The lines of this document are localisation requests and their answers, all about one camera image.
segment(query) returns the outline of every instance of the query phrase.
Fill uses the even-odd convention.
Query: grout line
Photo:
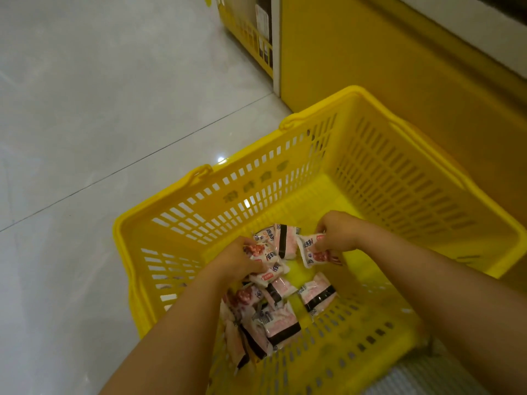
[[[97,180],[97,181],[95,181],[95,182],[93,182],[93,183],[87,185],[86,187],[83,187],[83,188],[81,188],[80,190],[77,190],[77,191],[75,191],[75,192],[73,192],[73,193],[67,195],[67,196],[64,197],[64,198],[61,198],[61,199],[55,201],[54,203],[52,203],[52,204],[50,204],[50,205],[48,205],[48,206],[46,206],[46,207],[43,207],[43,208],[40,209],[40,210],[31,213],[29,216],[26,216],[25,218],[20,219],[19,221],[16,221],[16,222],[14,222],[13,224],[10,224],[10,225],[7,226],[7,227],[4,227],[3,229],[0,230],[0,233],[3,232],[4,230],[7,230],[7,229],[10,228],[10,227],[13,227],[14,225],[16,225],[16,224],[18,224],[18,223],[24,221],[25,219],[29,219],[31,216],[34,216],[34,215],[36,215],[37,213],[40,213],[40,212],[42,212],[43,210],[48,209],[50,206],[53,206],[53,205],[59,203],[60,201],[63,201],[63,200],[65,200],[66,198],[69,198],[69,197],[71,197],[72,195],[75,195],[76,193],[79,193],[79,192],[81,192],[82,190],[85,190],[86,188],[91,187],[91,186],[93,186],[94,184],[97,184],[98,182],[101,182],[102,180],[105,180],[105,179],[109,178],[110,176],[114,175],[115,173],[121,172],[122,170],[126,169],[127,167],[130,167],[130,166],[134,165],[135,163],[137,163],[137,162],[139,162],[139,161],[141,161],[141,160],[143,160],[143,159],[145,159],[145,158],[148,158],[149,156],[151,156],[151,155],[153,155],[153,154],[155,154],[155,153],[161,151],[162,149],[165,149],[165,148],[167,148],[167,147],[170,147],[171,145],[177,143],[178,141],[181,141],[182,139],[186,139],[188,136],[191,136],[191,135],[193,135],[194,133],[199,132],[201,129],[205,129],[206,127],[208,127],[208,126],[210,126],[210,125],[213,125],[214,123],[220,121],[221,119],[225,119],[227,116],[230,116],[230,115],[232,115],[232,114],[234,114],[234,113],[236,113],[236,112],[238,112],[238,111],[240,111],[240,110],[242,110],[242,109],[248,107],[249,105],[253,105],[254,103],[260,101],[261,99],[264,99],[264,98],[266,98],[266,97],[269,97],[271,94],[274,94],[274,93],[273,93],[273,92],[269,92],[269,93],[267,93],[265,96],[260,97],[259,99],[254,100],[253,102],[251,102],[251,103],[249,103],[249,104],[247,104],[247,105],[244,105],[244,106],[242,106],[241,108],[236,109],[236,111],[233,111],[233,112],[231,112],[231,113],[225,115],[224,117],[221,117],[220,119],[216,119],[214,122],[211,122],[211,123],[209,123],[209,124],[207,124],[207,125],[201,127],[200,129],[197,129],[196,131],[194,131],[194,132],[192,132],[192,133],[189,133],[189,134],[187,134],[186,136],[181,137],[180,139],[178,139],[178,140],[176,140],[176,141],[174,141],[174,142],[172,142],[172,143],[170,143],[170,144],[168,144],[168,145],[166,145],[166,146],[164,146],[164,147],[161,147],[161,148],[158,149],[157,151],[154,151],[154,152],[152,152],[152,153],[150,153],[150,154],[148,154],[148,155],[146,155],[146,156],[144,156],[144,157],[139,158],[139,159],[136,160],[135,162],[132,162],[131,164],[129,164],[129,165],[127,165],[127,166],[124,166],[124,167],[122,167],[122,168],[116,170],[116,171],[113,172],[113,173],[110,173],[108,176],[105,176],[105,177],[103,177],[103,178],[101,178],[101,179],[99,179],[99,180]]]

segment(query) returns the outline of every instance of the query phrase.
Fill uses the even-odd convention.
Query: basket handle
[[[212,166],[210,166],[209,164],[201,165],[195,168],[194,170],[188,172],[183,178],[183,180],[185,181],[183,187],[192,186],[197,181],[202,180],[206,176],[210,175],[212,172],[214,172],[214,169],[212,169]]]

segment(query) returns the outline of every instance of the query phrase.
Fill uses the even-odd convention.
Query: tile floor
[[[289,113],[203,0],[0,1],[2,393],[97,393],[138,341],[115,218]]]

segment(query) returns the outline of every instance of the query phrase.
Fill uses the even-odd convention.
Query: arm
[[[527,298],[499,280],[345,212],[326,214],[320,251],[360,249],[476,378],[497,393],[527,388]]]
[[[239,237],[196,276],[101,391],[108,394],[202,394],[207,389],[221,297],[247,274],[263,272]]]

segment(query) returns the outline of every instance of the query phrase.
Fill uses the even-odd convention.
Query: right hand
[[[315,233],[326,233],[315,243],[318,252],[335,250],[352,251],[358,248],[360,225],[365,221],[346,212],[330,211],[319,220]]]

